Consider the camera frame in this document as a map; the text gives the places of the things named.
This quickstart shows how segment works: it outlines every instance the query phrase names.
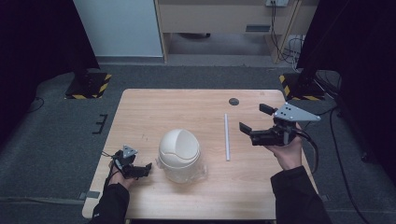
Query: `white stick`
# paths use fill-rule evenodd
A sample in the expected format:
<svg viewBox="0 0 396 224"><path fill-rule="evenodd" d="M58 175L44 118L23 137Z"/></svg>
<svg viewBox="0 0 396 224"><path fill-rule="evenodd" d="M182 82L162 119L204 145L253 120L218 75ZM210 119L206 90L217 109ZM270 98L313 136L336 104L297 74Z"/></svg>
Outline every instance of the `white stick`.
<svg viewBox="0 0 396 224"><path fill-rule="evenodd" d="M230 141L228 139L228 116L224 114L224 130L225 130L225 160L230 160Z"/></svg>

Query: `person's hand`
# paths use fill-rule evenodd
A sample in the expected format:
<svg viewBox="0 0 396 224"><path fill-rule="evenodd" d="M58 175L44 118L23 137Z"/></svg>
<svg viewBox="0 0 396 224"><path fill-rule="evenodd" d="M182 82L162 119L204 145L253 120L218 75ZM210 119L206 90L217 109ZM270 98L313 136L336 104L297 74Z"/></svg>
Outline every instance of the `person's hand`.
<svg viewBox="0 0 396 224"><path fill-rule="evenodd" d="M122 173L115 166L113 166L113 170L112 170L111 174L114 174L114 175L111 176L110 180L108 181L108 185L120 183L126 189L129 189L132 186L132 184L136 181L136 179L134 179L134 178L125 179L123 177Z"/></svg>
<svg viewBox="0 0 396 224"><path fill-rule="evenodd" d="M280 166L283 170L290 170L301 166L303 146L302 140L299 136L296 136L290 144L278 147L278 146L265 146L268 150L272 151L277 158Z"/></svg>

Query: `wooden table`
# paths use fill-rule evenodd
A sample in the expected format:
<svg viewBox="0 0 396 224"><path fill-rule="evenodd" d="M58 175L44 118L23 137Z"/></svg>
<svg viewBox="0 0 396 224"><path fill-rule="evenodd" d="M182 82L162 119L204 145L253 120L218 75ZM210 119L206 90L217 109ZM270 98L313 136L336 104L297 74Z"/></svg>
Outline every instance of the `wooden table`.
<svg viewBox="0 0 396 224"><path fill-rule="evenodd" d="M236 98L239 105L230 105ZM281 171L274 155L251 145L239 121L253 130L272 127L259 104L280 107L281 91L126 90L120 100L104 151L123 145L138 150L134 165L153 163L148 177L130 189L126 218L275 219L270 177ZM228 114L231 160L226 161L224 114ZM192 184L168 180L156 165L163 135L173 129L192 132L201 144L207 178ZM306 158L305 169L309 173ZM90 191L102 192L110 159L101 157ZM91 218L99 199L87 198L82 214Z"/></svg>

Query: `metal bracket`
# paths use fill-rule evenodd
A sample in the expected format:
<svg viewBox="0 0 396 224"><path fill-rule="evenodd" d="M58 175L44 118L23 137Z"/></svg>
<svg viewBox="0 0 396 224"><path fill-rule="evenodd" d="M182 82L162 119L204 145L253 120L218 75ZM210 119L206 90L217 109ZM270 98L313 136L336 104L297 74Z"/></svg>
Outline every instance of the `metal bracket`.
<svg viewBox="0 0 396 224"><path fill-rule="evenodd" d="M124 159L132 157L133 155L135 155L137 153L136 149L133 149L131 147L128 147L126 145L123 146L123 150L122 150L122 157Z"/></svg>
<svg viewBox="0 0 396 224"><path fill-rule="evenodd" d="M285 103L275 113L274 117L287 121L320 121L320 116L311 114L297 106Z"/></svg>

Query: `black sleeve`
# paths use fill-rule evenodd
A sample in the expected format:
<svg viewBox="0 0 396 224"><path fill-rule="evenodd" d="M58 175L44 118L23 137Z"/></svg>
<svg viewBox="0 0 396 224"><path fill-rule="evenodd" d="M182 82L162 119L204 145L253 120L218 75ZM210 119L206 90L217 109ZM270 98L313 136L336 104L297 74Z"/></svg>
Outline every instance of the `black sleeve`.
<svg viewBox="0 0 396 224"><path fill-rule="evenodd" d="M271 177L276 197L276 223L332 223L303 166Z"/></svg>
<svg viewBox="0 0 396 224"><path fill-rule="evenodd" d="M106 187L99 204L93 208L91 224L124 223L129 203L129 191L121 184Z"/></svg>

